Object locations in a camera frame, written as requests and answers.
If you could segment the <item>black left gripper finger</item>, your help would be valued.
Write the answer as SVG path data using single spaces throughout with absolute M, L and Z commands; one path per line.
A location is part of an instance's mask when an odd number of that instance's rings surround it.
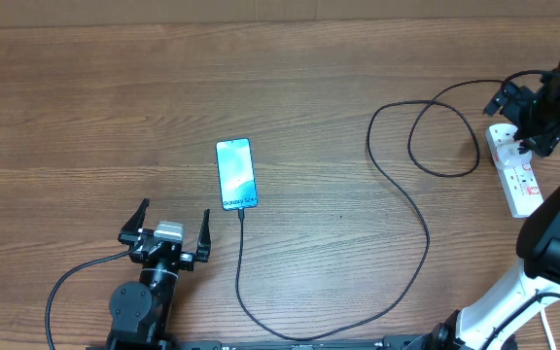
M 195 251 L 195 261 L 197 263 L 207 263 L 210 258 L 211 253 L 211 235 L 209 227 L 210 210 L 206 209 L 203 213 L 203 220 L 201 223 L 200 232 L 198 235 L 196 251 Z
M 139 230 L 143 227 L 146 211 L 150 204 L 149 198 L 144 198 L 135 213 L 122 226 L 119 238 L 137 238 Z

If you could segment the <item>white power strip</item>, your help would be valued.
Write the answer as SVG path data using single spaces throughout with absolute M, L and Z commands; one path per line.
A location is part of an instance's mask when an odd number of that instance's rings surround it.
M 517 127 L 509 123 L 496 123 L 487 128 L 485 137 L 494 164 L 497 146 L 516 142 L 513 139 L 516 131 Z M 531 161 L 510 169 L 496 169 L 511 216 L 517 219 L 529 217 L 543 203 Z

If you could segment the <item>white charger plug adapter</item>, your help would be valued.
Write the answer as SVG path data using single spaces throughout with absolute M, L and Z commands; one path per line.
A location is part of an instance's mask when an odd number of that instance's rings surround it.
M 499 144 L 496 148 L 495 165 L 499 169 L 510 169 L 529 163 L 532 152 L 524 148 L 519 141 Z

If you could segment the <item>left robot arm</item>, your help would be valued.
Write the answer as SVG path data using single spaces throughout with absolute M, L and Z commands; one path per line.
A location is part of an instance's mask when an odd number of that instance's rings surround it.
M 179 272 L 192 271 L 210 258 L 209 210 L 203 212 L 196 250 L 190 253 L 183 250 L 182 224 L 161 221 L 154 229 L 143 227 L 149 204 L 143 199 L 119 233 L 119 242 L 130 249 L 126 255 L 141 270 L 138 280 L 118 286 L 110 297 L 108 349 L 177 349 L 167 325 Z

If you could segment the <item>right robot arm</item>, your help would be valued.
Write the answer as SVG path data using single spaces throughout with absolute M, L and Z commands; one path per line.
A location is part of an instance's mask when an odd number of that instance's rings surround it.
M 541 87 L 531 91 L 505 78 L 484 108 L 515 126 L 512 141 L 494 158 L 508 166 L 512 156 L 548 157 L 560 142 L 560 60 L 540 71 Z M 457 310 L 411 349 L 514 349 L 513 334 L 560 300 L 560 187 L 526 219 L 516 243 L 516 265 L 474 304 Z

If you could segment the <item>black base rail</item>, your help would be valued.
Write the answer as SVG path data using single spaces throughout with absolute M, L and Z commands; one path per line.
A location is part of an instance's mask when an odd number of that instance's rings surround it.
M 91 347 L 91 350 L 404 350 L 430 349 L 432 336 L 387 335 L 372 340 L 330 340 L 330 341 L 262 341 L 222 343 L 213 341 L 163 342 L 157 344 L 115 341 L 110 345 Z

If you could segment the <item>blue Galaxy smartphone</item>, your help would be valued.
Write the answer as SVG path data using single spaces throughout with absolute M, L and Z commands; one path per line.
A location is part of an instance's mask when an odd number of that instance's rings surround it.
M 216 144 L 216 156 L 223 209 L 256 207 L 259 197 L 250 140 L 220 141 Z

